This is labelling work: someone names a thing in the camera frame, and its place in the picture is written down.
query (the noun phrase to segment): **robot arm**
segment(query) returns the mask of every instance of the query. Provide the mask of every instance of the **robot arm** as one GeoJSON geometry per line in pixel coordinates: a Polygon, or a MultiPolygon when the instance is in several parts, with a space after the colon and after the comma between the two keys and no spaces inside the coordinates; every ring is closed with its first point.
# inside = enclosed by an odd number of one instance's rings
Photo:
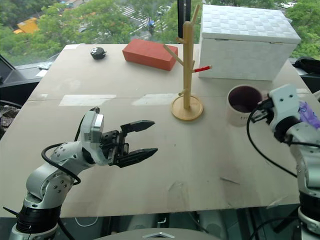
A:
{"type": "MultiPolygon", "coordinates": [[[[252,121],[266,118],[274,137],[290,146],[296,160],[300,193],[299,219],[309,231],[320,235],[320,148],[316,146],[320,144],[320,131],[300,121],[295,87],[284,85],[272,90],[268,96],[269,99],[259,106],[262,114],[253,117],[252,121]]],[[[304,234],[308,235],[308,231],[302,228],[301,235],[304,234]]]]}
{"type": "Polygon", "coordinates": [[[81,121],[80,141],[52,146],[56,148],[50,159],[26,181],[27,194],[9,240],[53,239],[61,206],[72,186],[77,184],[75,178],[80,180],[77,175],[81,171],[95,164],[123,168],[151,157],[158,150],[145,148],[129,152],[129,144],[125,142],[128,133],[145,130],[153,121],[132,122],[122,125],[120,132],[106,133],[103,133],[103,124],[103,114],[88,111],[81,121]]]}

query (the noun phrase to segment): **white woven box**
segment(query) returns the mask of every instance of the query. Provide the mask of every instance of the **white woven box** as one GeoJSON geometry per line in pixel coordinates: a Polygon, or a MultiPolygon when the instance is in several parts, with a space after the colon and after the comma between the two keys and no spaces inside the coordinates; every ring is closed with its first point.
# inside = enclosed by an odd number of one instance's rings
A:
{"type": "Polygon", "coordinates": [[[204,4],[199,77],[272,81],[300,40],[279,10],[204,4]]]}

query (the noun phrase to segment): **window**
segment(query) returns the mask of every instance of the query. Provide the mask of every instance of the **window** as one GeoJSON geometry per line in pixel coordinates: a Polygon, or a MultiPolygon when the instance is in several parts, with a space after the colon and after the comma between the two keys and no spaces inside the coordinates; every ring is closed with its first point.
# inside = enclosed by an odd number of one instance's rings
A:
{"type": "MultiPolygon", "coordinates": [[[[320,0],[192,0],[283,11],[301,37],[293,57],[320,59],[320,0]]],[[[1,0],[0,53],[13,65],[45,62],[67,44],[176,43],[177,0],[1,0]]],[[[199,43],[201,13],[194,40],[199,43]]]]}

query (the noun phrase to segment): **table surface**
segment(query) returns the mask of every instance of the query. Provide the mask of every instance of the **table surface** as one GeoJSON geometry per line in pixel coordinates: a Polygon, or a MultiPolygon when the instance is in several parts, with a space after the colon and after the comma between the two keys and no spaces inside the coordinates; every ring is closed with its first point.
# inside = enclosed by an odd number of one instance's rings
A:
{"type": "MultiPolygon", "coordinates": [[[[268,91],[291,83],[304,93],[300,98],[320,115],[318,102],[289,62],[274,81],[198,78],[195,73],[192,93],[202,100],[204,112],[196,121],[183,122],[170,110],[171,100],[182,90],[182,66],[176,63],[171,71],[165,71],[126,62],[122,54],[125,46],[81,44],[62,51],[0,141],[1,206],[21,209],[27,178],[44,163],[41,150],[72,141],[82,116],[94,104],[99,104],[104,114],[104,132],[137,120],[155,121],[149,129],[129,134],[127,141],[131,150],[159,150],[129,167],[97,165],[81,172],[82,183],[67,195],[62,217],[245,208],[299,201],[296,179],[268,164],[250,145],[245,128],[229,125],[225,117],[226,95],[239,84],[268,91]],[[107,51],[107,57],[99,61],[90,56],[90,50],[97,46],[107,51]],[[90,95],[91,99],[77,95],[90,95]]],[[[182,45],[175,46],[182,58],[182,45]]],[[[195,45],[196,63],[198,56],[199,45],[195,45]]],[[[267,124],[259,122],[251,129],[253,140],[267,156],[295,171],[289,148],[276,141],[267,124]]],[[[12,215],[0,210],[0,217],[12,215]]]]}

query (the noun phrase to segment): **red block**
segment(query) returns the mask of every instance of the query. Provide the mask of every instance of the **red block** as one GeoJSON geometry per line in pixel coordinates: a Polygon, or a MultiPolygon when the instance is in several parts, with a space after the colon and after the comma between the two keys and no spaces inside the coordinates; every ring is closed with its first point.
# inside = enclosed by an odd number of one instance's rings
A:
{"type": "MultiPolygon", "coordinates": [[[[176,55],[178,48],[168,46],[176,55]]],[[[123,50],[125,60],[137,64],[170,71],[176,63],[176,59],[164,48],[162,43],[133,39],[123,50]]]]}

